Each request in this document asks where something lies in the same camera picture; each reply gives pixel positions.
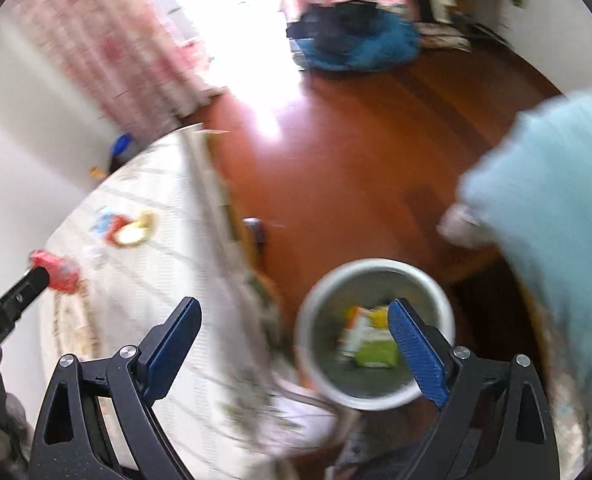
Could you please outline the red soda can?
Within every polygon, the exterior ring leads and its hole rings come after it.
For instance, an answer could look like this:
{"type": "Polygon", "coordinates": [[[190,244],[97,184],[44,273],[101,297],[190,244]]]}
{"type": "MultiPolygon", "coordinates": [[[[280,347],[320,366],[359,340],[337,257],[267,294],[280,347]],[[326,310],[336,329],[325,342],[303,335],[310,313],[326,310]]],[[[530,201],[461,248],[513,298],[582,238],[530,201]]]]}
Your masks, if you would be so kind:
{"type": "Polygon", "coordinates": [[[55,292],[71,295],[78,290],[81,271],[74,259],[57,256],[46,250],[32,250],[29,261],[32,268],[41,266],[46,270],[49,287],[55,292]]]}

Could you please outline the blue red milk carton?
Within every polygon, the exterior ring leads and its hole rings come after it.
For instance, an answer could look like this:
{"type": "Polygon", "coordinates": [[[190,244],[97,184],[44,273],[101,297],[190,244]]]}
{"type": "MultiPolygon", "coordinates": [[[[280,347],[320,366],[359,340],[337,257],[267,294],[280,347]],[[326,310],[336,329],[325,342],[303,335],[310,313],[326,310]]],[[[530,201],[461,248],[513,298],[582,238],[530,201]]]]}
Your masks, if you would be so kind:
{"type": "Polygon", "coordinates": [[[128,218],[123,214],[102,214],[92,226],[92,232],[97,234],[104,242],[114,243],[113,234],[128,223],[128,218]]]}

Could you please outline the yellow guoba snack bag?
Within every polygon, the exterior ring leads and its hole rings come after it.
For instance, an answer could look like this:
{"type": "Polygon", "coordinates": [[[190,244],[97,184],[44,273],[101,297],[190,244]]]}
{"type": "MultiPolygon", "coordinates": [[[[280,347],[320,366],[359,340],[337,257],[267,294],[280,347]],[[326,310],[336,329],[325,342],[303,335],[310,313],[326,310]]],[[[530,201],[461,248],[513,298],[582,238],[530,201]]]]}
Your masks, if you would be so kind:
{"type": "Polygon", "coordinates": [[[339,358],[343,361],[353,361],[353,355],[363,341],[391,339],[386,307],[366,309],[352,306],[346,311],[345,318],[337,341],[339,358]]]}

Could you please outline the yellow banana peel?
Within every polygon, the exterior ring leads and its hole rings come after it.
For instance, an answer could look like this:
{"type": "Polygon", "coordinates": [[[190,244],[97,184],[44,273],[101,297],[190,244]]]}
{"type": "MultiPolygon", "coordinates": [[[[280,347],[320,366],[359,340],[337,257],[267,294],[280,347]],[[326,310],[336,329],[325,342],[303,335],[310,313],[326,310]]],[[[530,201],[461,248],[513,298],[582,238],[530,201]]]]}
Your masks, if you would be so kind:
{"type": "Polygon", "coordinates": [[[157,218],[152,212],[143,212],[137,219],[123,223],[111,235],[114,244],[119,247],[142,245],[153,237],[157,218]]]}

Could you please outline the white trash bin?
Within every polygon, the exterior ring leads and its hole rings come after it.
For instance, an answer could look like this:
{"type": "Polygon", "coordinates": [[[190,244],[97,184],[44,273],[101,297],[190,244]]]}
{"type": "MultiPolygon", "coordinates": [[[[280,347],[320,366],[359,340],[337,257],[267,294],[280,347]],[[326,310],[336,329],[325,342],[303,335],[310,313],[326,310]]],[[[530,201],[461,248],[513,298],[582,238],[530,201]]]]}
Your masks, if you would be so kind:
{"type": "Polygon", "coordinates": [[[325,275],[305,297],[296,325],[301,369],[318,392],[346,408],[385,411],[421,395],[389,332],[387,310],[405,299],[454,341],[451,304],[425,272],[389,259],[362,259],[325,275]]]}

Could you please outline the green box in bin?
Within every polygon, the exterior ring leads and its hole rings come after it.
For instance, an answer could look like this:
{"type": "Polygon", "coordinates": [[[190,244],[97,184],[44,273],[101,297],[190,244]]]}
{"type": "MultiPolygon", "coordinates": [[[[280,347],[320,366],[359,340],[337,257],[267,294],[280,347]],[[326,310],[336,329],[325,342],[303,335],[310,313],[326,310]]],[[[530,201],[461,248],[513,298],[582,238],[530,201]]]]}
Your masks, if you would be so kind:
{"type": "Polygon", "coordinates": [[[354,353],[355,364],[367,368],[392,368],[398,365],[399,349],[392,339],[366,340],[354,353]]]}

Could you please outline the orange small bottle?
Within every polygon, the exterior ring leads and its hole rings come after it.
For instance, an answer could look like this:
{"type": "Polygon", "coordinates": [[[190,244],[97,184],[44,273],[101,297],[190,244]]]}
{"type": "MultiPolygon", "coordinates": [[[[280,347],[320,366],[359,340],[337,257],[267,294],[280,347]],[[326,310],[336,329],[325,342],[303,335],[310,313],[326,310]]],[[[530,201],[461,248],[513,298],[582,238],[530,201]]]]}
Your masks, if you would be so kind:
{"type": "Polygon", "coordinates": [[[93,167],[90,170],[90,176],[97,181],[104,181],[107,178],[105,171],[98,167],[93,167]]]}

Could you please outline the blue cap bottle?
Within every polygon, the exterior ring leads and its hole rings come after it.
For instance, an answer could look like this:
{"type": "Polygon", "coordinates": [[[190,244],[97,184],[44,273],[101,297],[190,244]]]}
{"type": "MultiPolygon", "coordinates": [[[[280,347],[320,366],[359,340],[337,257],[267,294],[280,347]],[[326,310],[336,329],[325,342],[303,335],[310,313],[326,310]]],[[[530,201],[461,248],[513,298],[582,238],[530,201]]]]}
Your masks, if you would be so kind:
{"type": "Polygon", "coordinates": [[[123,133],[113,143],[109,157],[110,174],[117,171],[138,153],[136,142],[130,133],[123,133]]]}

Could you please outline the light blue blanket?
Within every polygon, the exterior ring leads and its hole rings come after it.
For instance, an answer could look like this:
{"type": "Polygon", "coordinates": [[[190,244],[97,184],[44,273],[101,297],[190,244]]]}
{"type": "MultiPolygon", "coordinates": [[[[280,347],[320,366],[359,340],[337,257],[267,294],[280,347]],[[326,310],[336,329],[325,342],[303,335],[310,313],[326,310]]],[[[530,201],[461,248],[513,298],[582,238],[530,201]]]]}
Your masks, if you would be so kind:
{"type": "Polygon", "coordinates": [[[456,196],[546,309],[592,455],[592,88],[519,114],[456,196]]]}

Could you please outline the pink floral curtain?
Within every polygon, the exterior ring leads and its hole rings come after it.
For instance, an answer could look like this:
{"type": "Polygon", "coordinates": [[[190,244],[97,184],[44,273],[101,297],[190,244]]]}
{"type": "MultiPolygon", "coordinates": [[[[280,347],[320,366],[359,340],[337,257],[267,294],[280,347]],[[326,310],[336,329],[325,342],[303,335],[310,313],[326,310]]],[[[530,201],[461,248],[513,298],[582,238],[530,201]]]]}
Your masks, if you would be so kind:
{"type": "Polygon", "coordinates": [[[58,70],[121,131],[149,143],[179,128],[215,92],[195,41],[149,0],[9,0],[58,70]]]}

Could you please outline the blue clothes pile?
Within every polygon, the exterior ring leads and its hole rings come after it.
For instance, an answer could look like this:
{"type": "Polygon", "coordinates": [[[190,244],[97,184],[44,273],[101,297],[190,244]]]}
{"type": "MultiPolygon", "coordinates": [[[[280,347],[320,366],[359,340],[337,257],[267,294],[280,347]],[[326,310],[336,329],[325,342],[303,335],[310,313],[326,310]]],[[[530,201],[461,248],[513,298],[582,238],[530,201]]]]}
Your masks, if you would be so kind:
{"type": "Polygon", "coordinates": [[[331,73],[387,72],[419,53],[419,33],[411,22],[365,0],[308,6],[286,26],[286,37],[305,67],[331,73]]]}

